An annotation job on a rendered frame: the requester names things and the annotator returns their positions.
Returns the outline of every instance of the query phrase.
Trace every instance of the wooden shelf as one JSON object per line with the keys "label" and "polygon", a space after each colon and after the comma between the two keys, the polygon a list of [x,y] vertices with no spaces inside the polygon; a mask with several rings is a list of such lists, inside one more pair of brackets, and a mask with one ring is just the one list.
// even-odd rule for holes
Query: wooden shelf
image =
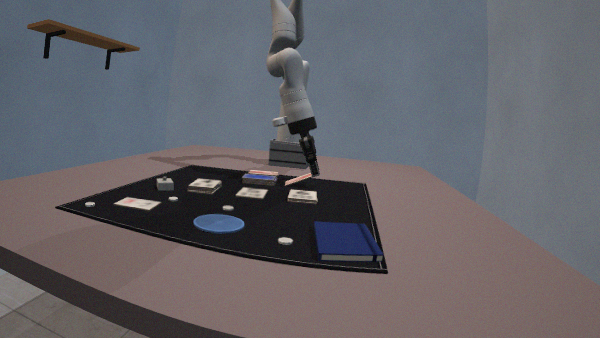
{"label": "wooden shelf", "polygon": [[81,42],[86,45],[106,49],[106,69],[108,69],[110,65],[110,53],[126,53],[140,50],[140,47],[126,44],[117,40],[109,39],[107,37],[84,31],[83,29],[71,27],[69,25],[65,25],[54,20],[44,20],[40,22],[35,22],[27,25],[27,28],[37,32],[46,33],[46,45],[44,47],[44,58],[46,59],[49,57],[50,38],[53,36],[59,36],[63,39]]}

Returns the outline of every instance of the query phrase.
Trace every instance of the gray cube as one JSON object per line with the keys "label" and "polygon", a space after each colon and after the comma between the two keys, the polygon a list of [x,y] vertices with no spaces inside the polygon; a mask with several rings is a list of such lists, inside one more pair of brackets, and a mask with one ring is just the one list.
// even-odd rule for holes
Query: gray cube
{"label": "gray cube", "polygon": [[173,191],[175,190],[175,184],[172,179],[164,176],[156,179],[156,189],[158,191]]}

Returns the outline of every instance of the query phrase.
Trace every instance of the tile floor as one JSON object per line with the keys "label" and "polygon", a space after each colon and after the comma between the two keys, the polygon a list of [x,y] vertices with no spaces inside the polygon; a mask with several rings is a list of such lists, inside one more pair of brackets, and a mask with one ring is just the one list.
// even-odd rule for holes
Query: tile floor
{"label": "tile floor", "polygon": [[144,338],[0,270],[2,338]]}

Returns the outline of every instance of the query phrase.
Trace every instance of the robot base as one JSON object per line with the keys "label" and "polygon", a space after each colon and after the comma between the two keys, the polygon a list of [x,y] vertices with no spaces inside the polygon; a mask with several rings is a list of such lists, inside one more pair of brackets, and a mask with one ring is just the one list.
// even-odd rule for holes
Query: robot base
{"label": "robot base", "polygon": [[269,165],[298,169],[308,168],[300,143],[277,140],[271,140],[269,146]]}

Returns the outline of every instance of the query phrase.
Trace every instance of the black mat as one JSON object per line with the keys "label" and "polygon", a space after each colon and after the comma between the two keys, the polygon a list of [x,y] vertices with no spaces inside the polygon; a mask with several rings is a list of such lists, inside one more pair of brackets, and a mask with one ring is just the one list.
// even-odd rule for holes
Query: black mat
{"label": "black mat", "polygon": [[[281,175],[275,186],[242,184],[245,171],[202,166],[187,166],[153,176],[100,194],[56,207],[77,215],[116,225],[163,239],[207,249],[311,268],[387,273],[382,262],[323,262],[317,258],[314,222],[365,223],[383,250],[366,184],[308,179],[290,186],[293,177]],[[175,183],[174,191],[158,191],[156,179],[167,176]],[[198,178],[216,179],[223,186],[212,195],[188,192]],[[236,197],[243,187],[268,189],[264,199]],[[288,202],[290,189],[317,191],[317,204]],[[177,202],[169,201],[177,196]],[[160,201],[152,210],[114,205],[125,197]],[[93,201],[94,207],[85,203]],[[233,211],[223,211],[231,205]],[[214,234],[197,229],[193,221],[206,214],[225,214],[242,219],[242,230]],[[279,237],[293,239],[291,245],[278,243]]]}

